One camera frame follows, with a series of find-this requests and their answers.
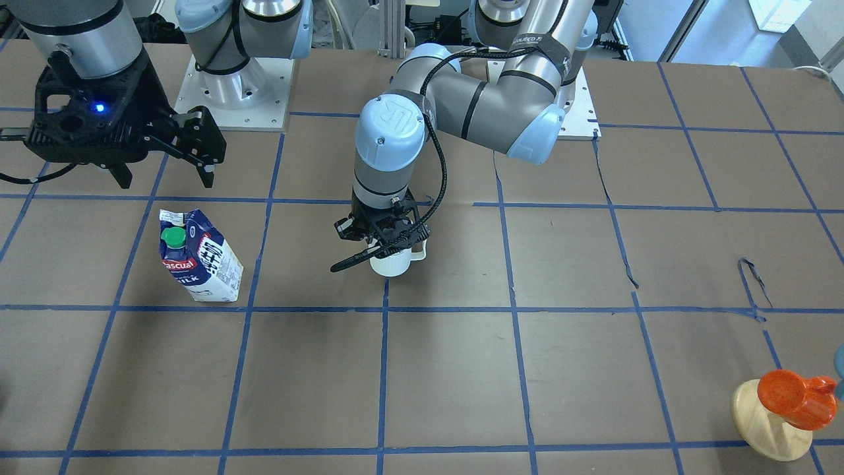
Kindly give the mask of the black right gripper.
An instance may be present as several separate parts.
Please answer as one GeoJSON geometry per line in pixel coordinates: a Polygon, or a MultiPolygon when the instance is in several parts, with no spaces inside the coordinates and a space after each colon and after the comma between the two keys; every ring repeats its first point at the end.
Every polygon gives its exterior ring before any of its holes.
{"type": "MultiPolygon", "coordinates": [[[[224,162],[227,143],[207,106],[186,113],[132,110],[125,114],[132,127],[128,163],[145,159],[148,151],[162,150],[196,166],[205,189],[214,186],[215,165],[224,162]]],[[[121,189],[129,189],[133,173],[126,164],[107,167],[121,189]]]]}

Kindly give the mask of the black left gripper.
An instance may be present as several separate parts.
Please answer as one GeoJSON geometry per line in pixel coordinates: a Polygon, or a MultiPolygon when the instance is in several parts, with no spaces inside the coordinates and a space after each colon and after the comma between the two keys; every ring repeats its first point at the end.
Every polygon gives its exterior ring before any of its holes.
{"type": "Polygon", "coordinates": [[[389,247],[389,255],[395,255],[430,237],[428,225],[415,226],[420,216],[410,190],[388,208],[368,206],[356,195],[351,204],[349,216],[335,222],[334,227],[341,239],[365,240],[366,255],[377,255],[382,247],[389,247]]]}

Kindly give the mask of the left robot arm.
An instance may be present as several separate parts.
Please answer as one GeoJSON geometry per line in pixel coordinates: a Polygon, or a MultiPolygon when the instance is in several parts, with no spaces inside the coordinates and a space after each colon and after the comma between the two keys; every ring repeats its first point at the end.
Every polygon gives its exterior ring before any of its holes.
{"type": "Polygon", "coordinates": [[[409,182],[426,143],[442,154],[437,132],[545,162],[566,116],[557,96],[578,73],[578,45],[591,12],[591,1],[473,1],[468,18],[488,52],[451,52],[431,43],[414,48],[390,88],[359,115],[352,210],[335,228],[341,239],[367,248],[332,270],[428,238],[426,222],[445,195],[445,158],[439,195],[426,214],[419,214],[409,182]]]}

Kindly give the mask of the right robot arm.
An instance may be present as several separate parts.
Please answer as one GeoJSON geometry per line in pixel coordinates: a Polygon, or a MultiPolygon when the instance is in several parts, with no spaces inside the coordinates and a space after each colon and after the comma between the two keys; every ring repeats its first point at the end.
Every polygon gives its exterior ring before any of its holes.
{"type": "Polygon", "coordinates": [[[7,7],[46,66],[34,88],[30,126],[4,127],[2,139],[61,164],[53,174],[2,175],[20,185],[93,165],[126,189],[129,164],[159,150],[190,163],[211,187],[227,147],[213,108],[270,96],[257,60],[305,58],[313,40],[310,1],[178,1],[177,24],[159,15],[133,18],[123,1],[9,1],[7,7]],[[140,25],[185,37],[207,99],[185,112],[172,108],[140,25]]]}

